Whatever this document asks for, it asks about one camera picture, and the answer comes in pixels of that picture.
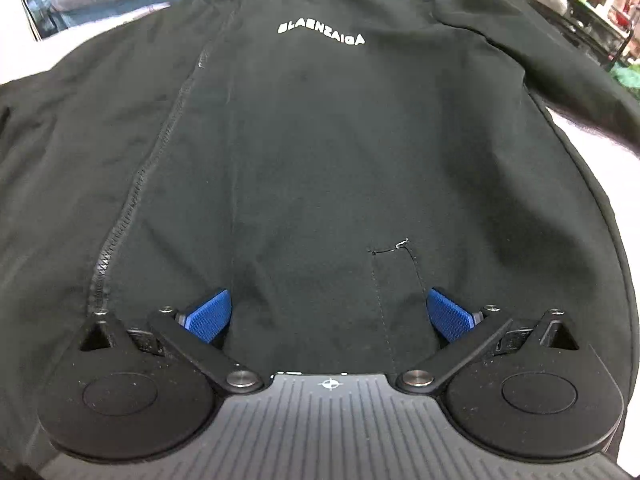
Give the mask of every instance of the blue gripper pad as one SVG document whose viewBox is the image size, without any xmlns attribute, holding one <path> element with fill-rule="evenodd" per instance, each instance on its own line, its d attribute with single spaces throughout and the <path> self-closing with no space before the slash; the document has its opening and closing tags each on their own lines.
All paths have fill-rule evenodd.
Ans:
<svg viewBox="0 0 640 480">
<path fill-rule="evenodd" d="M 427 312 L 431 324 L 450 343 L 476 326 L 473 315 L 434 288 L 427 294 Z"/>
<path fill-rule="evenodd" d="M 231 295 L 223 290 L 184 317 L 182 325 L 205 343 L 211 343 L 231 319 Z"/>
</svg>

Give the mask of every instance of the zipper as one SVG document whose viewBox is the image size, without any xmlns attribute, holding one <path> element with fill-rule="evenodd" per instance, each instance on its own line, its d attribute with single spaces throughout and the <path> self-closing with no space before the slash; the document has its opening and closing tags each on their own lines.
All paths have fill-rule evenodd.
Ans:
<svg viewBox="0 0 640 480">
<path fill-rule="evenodd" d="M 91 285 L 89 289 L 89 298 L 87 301 L 88 312 L 101 311 L 107 308 L 107 302 L 109 299 L 108 276 L 114 256 L 120 248 L 125 236 L 127 235 L 127 232 L 129 231 L 129 227 L 133 222 L 133 216 L 136 209 L 138 208 L 138 204 L 141 201 L 142 193 L 145 190 L 146 183 L 148 182 L 153 170 L 158 165 L 158 162 L 160 161 L 160 158 L 162 157 L 162 154 L 164 153 L 164 150 L 172 137 L 178 120 L 180 120 L 180 117 L 184 110 L 184 105 L 187 102 L 187 98 L 189 97 L 191 90 L 193 89 L 200 73 L 203 72 L 204 68 L 206 67 L 210 53 L 212 52 L 213 48 L 220 42 L 221 38 L 224 35 L 224 32 L 232 23 L 236 15 L 236 10 L 239 8 L 239 4 L 240 0 L 238 0 L 237 6 L 234 7 L 229 13 L 228 19 L 222 25 L 220 32 L 218 33 L 216 38 L 212 41 L 207 42 L 207 44 L 202 49 L 200 56 L 198 57 L 196 66 L 194 67 L 190 76 L 180 87 L 180 91 L 178 92 L 177 98 L 174 102 L 174 106 L 169 113 L 169 117 L 167 118 L 166 123 L 160 130 L 160 134 L 156 139 L 156 143 L 153 146 L 151 153 L 146 158 L 146 161 L 143 163 L 142 167 L 140 167 L 138 172 L 136 173 L 125 205 L 122 208 L 120 216 L 116 220 L 116 223 L 111 229 L 106 241 L 102 245 L 98 260 L 95 264 L 94 273 L 92 274 Z"/>
</svg>

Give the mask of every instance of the stitching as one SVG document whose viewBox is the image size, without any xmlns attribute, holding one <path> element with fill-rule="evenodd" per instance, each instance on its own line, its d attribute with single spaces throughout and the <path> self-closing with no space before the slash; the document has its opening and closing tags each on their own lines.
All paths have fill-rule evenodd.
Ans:
<svg viewBox="0 0 640 480">
<path fill-rule="evenodd" d="M 391 343 L 389 342 L 389 333 L 386 329 L 385 323 L 385 314 L 382 311 L 382 301 L 380 301 L 380 288 L 378 287 L 378 280 L 376 279 L 376 273 L 373 269 L 373 258 L 375 257 L 375 252 L 371 251 L 371 277 L 373 279 L 373 285 L 376 289 L 376 297 L 378 298 L 378 309 L 380 310 L 380 319 L 382 320 L 382 328 L 385 330 L 385 339 L 386 339 L 386 348 L 389 350 L 389 357 L 391 358 L 391 365 L 393 367 L 394 373 L 397 374 L 398 370 L 396 370 L 396 361 L 394 359 L 394 352 L 391 349 Z"/>
<path fill-rule="evenodd" d="M 411 249 L 409 248 L 409 244 L 405 244 L 404 246 L 402 246 L 402 248 L 409 253 L 409 257 L 411 258 L 411 261 L 414 264 L 414 270 L 415 270 L 416 276 L 418 276 L 418 282 L 420 282 L 420 288 L 422 289 L 422 293 L 426 297 L 427 289 L 424 288 L 424 281 L 422 280 L 422 276 L 420 275 L 420 270 L 418 268 L 418 258 L 414 256 L 414 254 L 411 252 Z"/>
<path fill-rule="evenodd" d="M 393 247 L 391 247 L 390 249 L 381 249 L 379 251 L 374 250 L 374 249 L 370 249 L 369 252 L 371 254 L 382 254 L 382 253 L 392 253 L 393 251 L 397 251 L 398 249 L 401 249 L 404 244 L 409 242 L 409 238 L 405 238 L 404 240 L 402 240 L 401 242 L 398 242 L 397 244 L 395 244 Z"/>
</svg>

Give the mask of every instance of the green object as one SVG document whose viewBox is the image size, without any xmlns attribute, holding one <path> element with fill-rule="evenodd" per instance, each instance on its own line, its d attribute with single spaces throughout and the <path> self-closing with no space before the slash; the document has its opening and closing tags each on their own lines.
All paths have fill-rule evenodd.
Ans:
<svg viewBox="0 0 640 480">
<path fill-rule="evenodd" d="M 625 67 L 616 63 L 609 73 L 613 79 L 640 101 L 640 64 Z"/>
</svg>

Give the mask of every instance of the triangular cutout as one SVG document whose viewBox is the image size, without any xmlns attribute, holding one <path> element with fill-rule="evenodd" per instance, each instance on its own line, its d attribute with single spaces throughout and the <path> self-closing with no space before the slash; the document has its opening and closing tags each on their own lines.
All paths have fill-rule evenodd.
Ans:
<svg viewBox="0 0 640 480">
<path fill-rule="evenodd" d="M 80 346 L 81 352 L 91 352 L 101 348 L 111 348 L 109 338 L 102 330 L 100 323 L 96 323 Z"/>
<path fill-rule="evenodd" d="M 546 333 L 540 342 L 542 346 L 559 348 L 562 350 L 577 350 L 578 343 L 569 332 L 569 329 L 561 321 L 554 321 L 546 329 Z"/>
</svg>

